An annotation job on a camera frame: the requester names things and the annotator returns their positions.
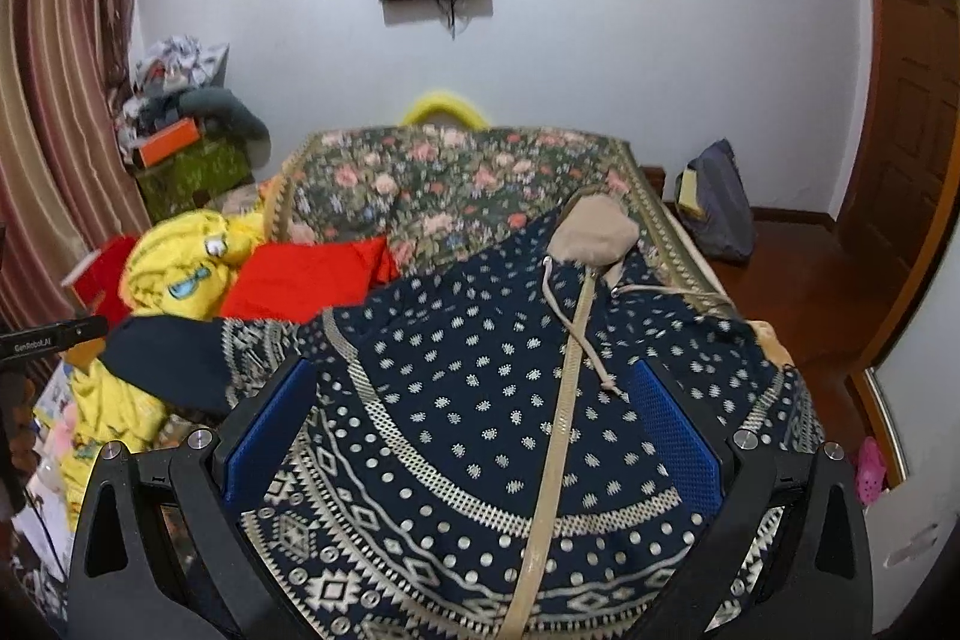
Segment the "pink shoe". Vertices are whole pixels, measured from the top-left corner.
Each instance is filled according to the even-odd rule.
[[[872,437],[867,437],[856,461],[856,496],[860,504],[866,507],[880,499],[886,474],[887,464],[880,453],[880,445]]]

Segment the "yellow plush fabric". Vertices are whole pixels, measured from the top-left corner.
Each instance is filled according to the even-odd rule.
[[[149,450],[167,418],[167,408],[160,399],[111,375],[99,359],[90,363],[87,372],[74,368],[70,387],[77,402],[77,427],[73,450],[59,467],[66,486],[67,520],[76,531],[83,492],[100,448],[119,439],[131,453]]]
[[[120,297],[135,316],[211,319],[238,269],[263,241],[259,212],[225,218],[195,210],[164,220],[133,248]]]

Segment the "gray bag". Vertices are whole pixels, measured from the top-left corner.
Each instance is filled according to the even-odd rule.
[[[697,175],[698,217],[680,209],[680,181],[677,178],[677,213],[700,251],[720,261],[742,263],[754,252],[754,216],[736,168],[733,148],[726,139],[712,143],[688,169]]]

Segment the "metal screw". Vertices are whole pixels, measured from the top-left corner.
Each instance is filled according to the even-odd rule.
[[[110,442],[107,442],[103,448],[100,449],[100,455],[104,458],[117,458],[120,455],[120,451],[123,448],[123,443],[118,442],[113,439]]]
[[[843,461],[843,447],[836,442],[824,442],[824,453],[827,454],[827,458],[831,458],[832,461]]]
[[[760,441],[750,429],[738,429],[733,433],[733,444],[741,451],[752,451],[760,445]]]
[[[213,442],[213,432],[210,432],[210,429],[197,429],[186,438],[186,444],[195,451],[202,451],[211,442]]]

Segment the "door frame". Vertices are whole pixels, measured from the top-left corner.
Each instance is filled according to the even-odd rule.
[[[874,4],[874,44],[872,45],[872,63],[870,67],[870,83],[867,92],[867,108],[863,121],[863,131],[860,134],[860,143],[853,163],[850,184],[844,195],[840,214],[837,217],[837,226],[842,223],[846,214],[853,207],[854,193],[863,173],[863,155],[870,135],[875,132],[875,112],[877,111],[877,84],[880,81],[880,45],[883,37],[883,25],[880,11],[882,0],[872,0]],[[904,285],[901,287],[896,300],[888,311],[887,316],[880,323],[875,335],[863,349],[851,366],[850,381],[856,396],[867,413],[872,434],[880,445],[885,461],[887,462],[887,482],[890,487],[896,487],[906,480],[909,467],[904,456],[904,450],[899,444],[893,419],[889,413],[882,391],[877,386],[874,377],[874,368],[887,357],[896,344],[904,329],[923,301],[928,287],[940,267],[944,250],[953,235],[953,228],[960,215],[960,113],[957,115],[957,131],[953,134],[953,143],[950,148],[947,173],[944,175],[943,189],[930,221],[930,228],[917,261],[910,269]]]

